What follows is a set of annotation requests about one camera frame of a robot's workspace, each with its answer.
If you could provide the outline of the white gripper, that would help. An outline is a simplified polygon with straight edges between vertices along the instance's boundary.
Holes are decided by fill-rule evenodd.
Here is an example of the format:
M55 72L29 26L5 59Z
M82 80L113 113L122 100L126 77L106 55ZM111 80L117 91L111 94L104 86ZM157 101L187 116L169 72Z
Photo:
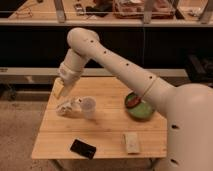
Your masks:
M59 98L61 95L67 96L82 74L82 72L71 70L64 63L60 64L58 73L61 79L56 78L53 85L53 95L56 98Z

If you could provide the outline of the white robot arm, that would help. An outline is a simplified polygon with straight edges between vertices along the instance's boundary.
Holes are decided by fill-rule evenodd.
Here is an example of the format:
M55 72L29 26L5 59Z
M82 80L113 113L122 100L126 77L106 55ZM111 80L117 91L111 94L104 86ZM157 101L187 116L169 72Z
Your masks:
M94 60L167 118L166 171L213 171L213 89L203 84L175 87L105 48L96 32L73 28L60 64L56 96L66 96L84 66Z

